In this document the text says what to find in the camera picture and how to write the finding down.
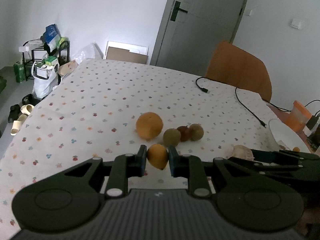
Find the large orange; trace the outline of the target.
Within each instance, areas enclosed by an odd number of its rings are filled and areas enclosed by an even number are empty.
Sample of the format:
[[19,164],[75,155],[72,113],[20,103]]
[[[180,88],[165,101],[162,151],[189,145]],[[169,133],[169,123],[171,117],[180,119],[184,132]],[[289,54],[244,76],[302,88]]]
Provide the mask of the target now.
[[151,145],[147,150],[147,159],[153,167],[163,170],[168,163],[167,149],[161,144]]
[[145,140],[152,140],[157,137],[163,129],[161,117],[153,112],[143,113],[136,122],[138,136]]

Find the brown kiwi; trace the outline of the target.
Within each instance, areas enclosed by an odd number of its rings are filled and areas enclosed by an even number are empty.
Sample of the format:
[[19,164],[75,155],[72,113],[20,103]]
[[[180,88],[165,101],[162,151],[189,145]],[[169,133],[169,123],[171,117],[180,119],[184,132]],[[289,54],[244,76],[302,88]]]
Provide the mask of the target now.
[[190,139],[192,141],[198,141],[203,138],[204,130],[200,124],[191,124],[190,129]]
[[167,129],[163,134],[163,143],[166,147],[176,147],[181,139],[181,133],[178,129],[170,128]]

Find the peeled pomelo segment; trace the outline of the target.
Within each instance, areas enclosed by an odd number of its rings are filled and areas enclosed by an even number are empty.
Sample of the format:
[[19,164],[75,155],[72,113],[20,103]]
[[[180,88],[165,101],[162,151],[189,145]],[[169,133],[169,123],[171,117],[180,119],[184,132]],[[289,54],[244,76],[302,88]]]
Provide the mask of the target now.
[[233,147],[232,155],[231,157],[239,158],[239,159],[244,159],[244,160],[249,160],[253,161],[254,156],[253,152],[250,148],[247,148],[243,145],[235,145]]

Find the white round plate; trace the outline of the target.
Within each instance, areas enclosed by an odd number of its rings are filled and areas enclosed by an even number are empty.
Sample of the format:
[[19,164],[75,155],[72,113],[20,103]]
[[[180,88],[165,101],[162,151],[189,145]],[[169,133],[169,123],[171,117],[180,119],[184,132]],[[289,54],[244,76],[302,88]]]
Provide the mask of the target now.
[[292,151],[297,147],[300,152],[310,153],[299,135],[278,119],[271,119],[268,122],[268,141],[273,151],[283,149]]

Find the red small apple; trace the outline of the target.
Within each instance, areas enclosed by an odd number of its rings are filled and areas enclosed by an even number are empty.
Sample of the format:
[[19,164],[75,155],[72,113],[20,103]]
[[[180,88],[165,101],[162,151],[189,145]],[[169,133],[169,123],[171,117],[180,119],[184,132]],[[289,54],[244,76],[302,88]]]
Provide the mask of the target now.
[[192,129],[190,129],[188,126],[180,126],[177,128],[177,130],[181,134],[181,137],[180,137],[181,142],[191,140]]

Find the orange lidded plastic jar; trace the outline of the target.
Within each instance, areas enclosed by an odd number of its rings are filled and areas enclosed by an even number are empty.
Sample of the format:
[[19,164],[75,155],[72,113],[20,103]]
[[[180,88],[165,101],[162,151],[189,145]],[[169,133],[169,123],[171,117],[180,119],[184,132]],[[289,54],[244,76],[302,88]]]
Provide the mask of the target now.
[[293,102],[293,108],[288,118],[284,122],[294,132],[298,133],[303,130],[308,121],[311,119],[312,114],[304,107],[299,101]]

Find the black power adapter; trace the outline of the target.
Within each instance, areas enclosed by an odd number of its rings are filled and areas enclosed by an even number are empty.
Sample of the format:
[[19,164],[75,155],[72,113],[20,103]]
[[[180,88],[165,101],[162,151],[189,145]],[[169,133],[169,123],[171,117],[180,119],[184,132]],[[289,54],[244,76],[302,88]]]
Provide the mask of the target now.
[[306,127],[309,130],[312,130],[314,128],[314,126],[317,124],[318,120],[319,120],[319,116],[312,115],[311,118],[309,119],[309,121],[306,123]]

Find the floral white tablecloth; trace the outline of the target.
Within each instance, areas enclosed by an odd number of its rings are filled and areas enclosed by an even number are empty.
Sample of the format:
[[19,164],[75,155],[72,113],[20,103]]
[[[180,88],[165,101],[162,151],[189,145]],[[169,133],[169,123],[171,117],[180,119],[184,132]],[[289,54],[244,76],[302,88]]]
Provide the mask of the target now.
[[11,203],[25,186],[93,157],[136,153],[136,121],[158,114],[164,129],[200,124],[199,141],[180,154],[228,158],[235,145],[268,151],[267,124],[276,115],[260,95],[195,75],[143,64],[85,60],[32,111],[1,160],[1,239],[18,230]]

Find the orange chair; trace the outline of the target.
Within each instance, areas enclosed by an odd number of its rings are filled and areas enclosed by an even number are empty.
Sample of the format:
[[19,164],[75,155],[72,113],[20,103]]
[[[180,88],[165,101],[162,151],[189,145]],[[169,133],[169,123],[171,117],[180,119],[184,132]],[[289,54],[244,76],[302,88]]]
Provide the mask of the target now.
[[214,50],[205,77],[258,93],[267,102],[272,97],[271,80],[263,61],[226,41]]

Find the cardboard sheet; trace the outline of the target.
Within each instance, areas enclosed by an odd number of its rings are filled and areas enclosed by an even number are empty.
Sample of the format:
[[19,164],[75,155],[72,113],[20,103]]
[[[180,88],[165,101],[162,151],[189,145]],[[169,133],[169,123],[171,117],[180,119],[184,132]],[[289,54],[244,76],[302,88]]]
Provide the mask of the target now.
[[107,60],[116,60],[132,63],[147,64],[148,56],[132,53],[129,50],[109,47],[106,54]]

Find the white plastic bag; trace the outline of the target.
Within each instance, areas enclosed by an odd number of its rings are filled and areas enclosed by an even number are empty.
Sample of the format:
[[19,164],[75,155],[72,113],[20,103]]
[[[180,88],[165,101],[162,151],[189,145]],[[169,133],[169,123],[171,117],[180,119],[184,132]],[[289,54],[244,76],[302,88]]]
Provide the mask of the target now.
[[38,99],[48,96],[59,84],[58,75],[59,63],[54,61],[54,65],[46,65],[43,62],[34,62],[31,67],[31,75],[34,78],[33,94]]

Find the black metal shelf rack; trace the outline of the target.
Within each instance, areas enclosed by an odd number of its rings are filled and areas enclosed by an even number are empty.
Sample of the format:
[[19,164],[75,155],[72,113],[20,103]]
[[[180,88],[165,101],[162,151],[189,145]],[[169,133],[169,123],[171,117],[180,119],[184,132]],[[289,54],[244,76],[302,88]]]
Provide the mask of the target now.
[[24,79],[28,81],[33,79],[31,76],[31,67],[33,63],[44,63],[48,64],[49,58],[55,57],[58,64],[61,66],[68,63],[71,59],[70,56],[70,41],[66,37],[60,38],[56,48],[50,50],[48,44],[43,42],[41,39],[30,40],[24,42],[22,46],[19,47],[19,52],[22,54],[21,64],[24,71]]

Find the blue white bag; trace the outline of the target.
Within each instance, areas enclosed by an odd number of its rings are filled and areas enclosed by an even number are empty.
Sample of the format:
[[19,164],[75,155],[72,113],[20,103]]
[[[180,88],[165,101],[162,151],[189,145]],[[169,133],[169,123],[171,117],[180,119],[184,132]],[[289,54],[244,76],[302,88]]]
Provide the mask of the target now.
[[61,35],[56,24],[46,26],[45,32],[41,36],[41,41],[49,52],[57,48]]

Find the white board against wall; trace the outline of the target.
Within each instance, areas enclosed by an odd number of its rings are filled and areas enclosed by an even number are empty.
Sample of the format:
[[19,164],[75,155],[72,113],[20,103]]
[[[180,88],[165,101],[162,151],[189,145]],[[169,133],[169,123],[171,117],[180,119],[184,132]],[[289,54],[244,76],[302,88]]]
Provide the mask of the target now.
[[116,42],[116,41],[108,41],[107,47],[106,47],[106,50],[104,53],[104,59],[107,58],[107,52],[108,52],[109,47],[125,49],[131,53],[136,53],[136,54],[141,54],[141,55],[146,55],[146,56],[148,55],[148,50],[149,50],[148,47],[139,46],[139,45],[135,45],[135,44]]

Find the wall light switch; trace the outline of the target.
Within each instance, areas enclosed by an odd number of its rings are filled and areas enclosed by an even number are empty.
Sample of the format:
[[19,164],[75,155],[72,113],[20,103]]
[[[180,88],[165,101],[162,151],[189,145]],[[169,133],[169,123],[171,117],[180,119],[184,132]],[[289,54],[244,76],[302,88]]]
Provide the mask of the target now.
[[303,26],[303,21],[298,18],[293,18],[290,22],[290,27],[295,28],[295,29],[302,29]]

